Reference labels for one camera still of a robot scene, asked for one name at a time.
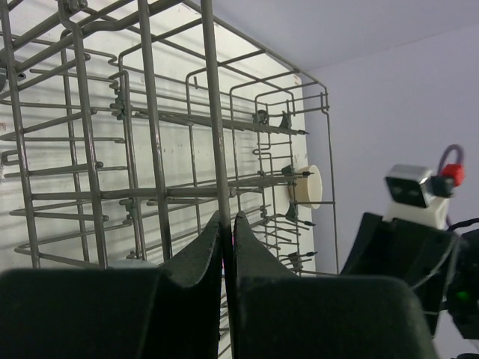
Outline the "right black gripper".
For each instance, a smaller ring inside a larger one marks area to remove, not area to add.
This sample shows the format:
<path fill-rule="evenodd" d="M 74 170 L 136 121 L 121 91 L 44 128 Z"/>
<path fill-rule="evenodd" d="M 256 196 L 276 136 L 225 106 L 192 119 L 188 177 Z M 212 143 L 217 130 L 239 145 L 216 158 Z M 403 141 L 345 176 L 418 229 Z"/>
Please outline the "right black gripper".
<path fill-rule="evenodd" d="M 477 220 L 438 230 L 411 221 L 366 212 L 349 256 L 345 275 L 373 275 L 403 280 L 421 302 L 431 334 L 447 311 L 462 338 L 478 339 Z"/>

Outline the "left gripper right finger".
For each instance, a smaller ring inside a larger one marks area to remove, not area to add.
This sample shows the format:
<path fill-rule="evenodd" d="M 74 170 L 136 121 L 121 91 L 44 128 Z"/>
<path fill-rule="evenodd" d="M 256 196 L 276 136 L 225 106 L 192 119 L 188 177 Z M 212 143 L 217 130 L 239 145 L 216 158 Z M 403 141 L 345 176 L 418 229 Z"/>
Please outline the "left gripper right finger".
<path fill-rule="evenodd" d="M 380 276 L 299 277 L 234 224 L 235 358 L 436 358 L 413 291 Z"/>

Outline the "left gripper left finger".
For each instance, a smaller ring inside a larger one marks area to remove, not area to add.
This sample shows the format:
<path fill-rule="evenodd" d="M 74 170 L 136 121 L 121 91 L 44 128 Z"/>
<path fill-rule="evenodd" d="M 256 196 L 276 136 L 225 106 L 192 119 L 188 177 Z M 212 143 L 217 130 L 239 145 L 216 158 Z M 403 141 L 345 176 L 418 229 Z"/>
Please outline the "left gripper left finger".
<path fill-rule="evenodd" d="M 217 215 L 160 266 L 7 271 L 1 356 L 215 358 L 221 286 Z"/>

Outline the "beige ceramic bowl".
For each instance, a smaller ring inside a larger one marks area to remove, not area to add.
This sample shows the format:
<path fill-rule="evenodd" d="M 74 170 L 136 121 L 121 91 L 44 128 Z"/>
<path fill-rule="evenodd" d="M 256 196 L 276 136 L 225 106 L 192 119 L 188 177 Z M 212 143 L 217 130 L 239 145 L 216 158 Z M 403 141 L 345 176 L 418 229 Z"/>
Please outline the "beige ceramic bowl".
<path fill-rule="evenodd" d="M 318 209 L 323 199 L 323 181 L 316 165 L 309 165 L 294 171 L 298 177 L 295 185 L 288 186 L 291 200 L 302 202 L 302 206 Z"/>

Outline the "grey wire dish rack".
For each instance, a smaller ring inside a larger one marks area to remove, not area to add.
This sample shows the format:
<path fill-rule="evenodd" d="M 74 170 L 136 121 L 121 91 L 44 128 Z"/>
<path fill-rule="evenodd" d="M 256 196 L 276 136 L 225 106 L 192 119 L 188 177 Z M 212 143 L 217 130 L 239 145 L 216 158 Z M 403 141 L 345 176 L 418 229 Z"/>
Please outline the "grey wire dish rack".
<path fill-rule="evenodd" d="M 151 268 L 183 250 L 217 215 L 219 344 L 228 337 L 233 355 L 241 197 L 275 199 L 295 185 L 298 169 L 274 169 L 259 145 L 259 170 L 242 175 L 225 136 L 274 136 L 291 150 L 293 137 L 305 134 L 304 97 L 301 85 L 282 80 L 301 70 L 285 62 L 283 72 L 261 77 L 237 68 L 272 54 L 240 31 L 235 38 L 252 50 L 220 61 L 216 38 L 230 26 L 213 14 L 211 1 L 191 4 L 196 18 L 154 34 L 153 21 L 172 20 L 176 6 L 114 1 L 94 10 L 91 1 L 57 1 L 53 15 L 16 36 L 12 30 L 26 24 L 31 4 L 1 3 L 1 105 L 10 107 L 13 122 L 1 139 L 15 143 L 23 206 L 13 214 L 25 219 L 28 236 L 16 252 L 34 270 Z M 275 216 L 259 224 L 279 239 L 259 243 L 291 271 L 279 252 L 286 242 L 299 247 L 305 225 L 294 221 L 285 229 Z"/>

